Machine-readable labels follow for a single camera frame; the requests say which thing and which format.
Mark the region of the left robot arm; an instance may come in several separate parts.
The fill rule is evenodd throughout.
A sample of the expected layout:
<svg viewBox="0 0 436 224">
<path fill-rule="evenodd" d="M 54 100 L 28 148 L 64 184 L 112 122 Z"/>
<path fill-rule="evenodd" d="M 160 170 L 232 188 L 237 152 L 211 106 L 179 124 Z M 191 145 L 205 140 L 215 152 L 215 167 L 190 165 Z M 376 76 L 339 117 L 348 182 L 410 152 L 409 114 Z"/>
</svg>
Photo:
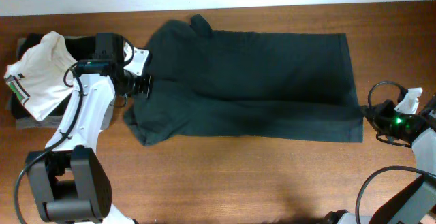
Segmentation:
<svg viewBox="0 0 436 224">
<path fill-rule="evenodd" d="M 73 91 L 58 129 L 42 151 L 27 155 L 26 176 L 38 214 L 53 223 L 135 223 L 112 202 L 97 156 L 106 110 L 115 97 L 147 94 L 148 50 L 116 33 L 98 33 L 93 53 L 73 64 Z"/>
</svg>

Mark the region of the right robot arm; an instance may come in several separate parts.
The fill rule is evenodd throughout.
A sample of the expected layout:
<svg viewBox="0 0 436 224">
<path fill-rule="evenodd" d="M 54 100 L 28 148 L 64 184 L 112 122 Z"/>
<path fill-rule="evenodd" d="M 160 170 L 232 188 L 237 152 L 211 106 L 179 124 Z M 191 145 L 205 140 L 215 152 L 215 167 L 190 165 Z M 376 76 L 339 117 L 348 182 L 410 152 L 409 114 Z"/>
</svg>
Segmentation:
<svg viewBox="0 0 436 224">
<path fill-rule="evenodd" d="M 322 223 L 419 223 L 435 207 L 435 97 L 418 114 L 405 114 L 394 109 L 387 100 L 376 106 L 363 106 L 365 118 L 376 130 L 376 138 L 385 136 L 384 142 L 404 141 L 403 147 L 412 150 L 415 167 L 393 165 L 373 172 L 361 186 L 354 212 L 329 212 Z M 389 171 L 411 172 L 416 178 L 394 197 L 383 204 L 373 215 L 362 216 L 360 204 L 369 183 Z"/>
</svg>

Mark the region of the dark green t-shirt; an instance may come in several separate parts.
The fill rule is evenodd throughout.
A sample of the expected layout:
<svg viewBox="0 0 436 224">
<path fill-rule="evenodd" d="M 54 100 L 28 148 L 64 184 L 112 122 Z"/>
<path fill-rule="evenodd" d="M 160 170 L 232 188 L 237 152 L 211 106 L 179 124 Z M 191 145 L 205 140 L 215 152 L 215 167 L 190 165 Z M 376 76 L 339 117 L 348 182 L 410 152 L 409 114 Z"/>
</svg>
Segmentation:
<svg viewBox="0 0 436 224">
<path fill-rule="evenodd" d="M 171 20 L 146 44 L 151 83 L 123 120 L 144 146 L 176 135 L 361 142 L 343 33 L 214 30 Z"/>
</svg>

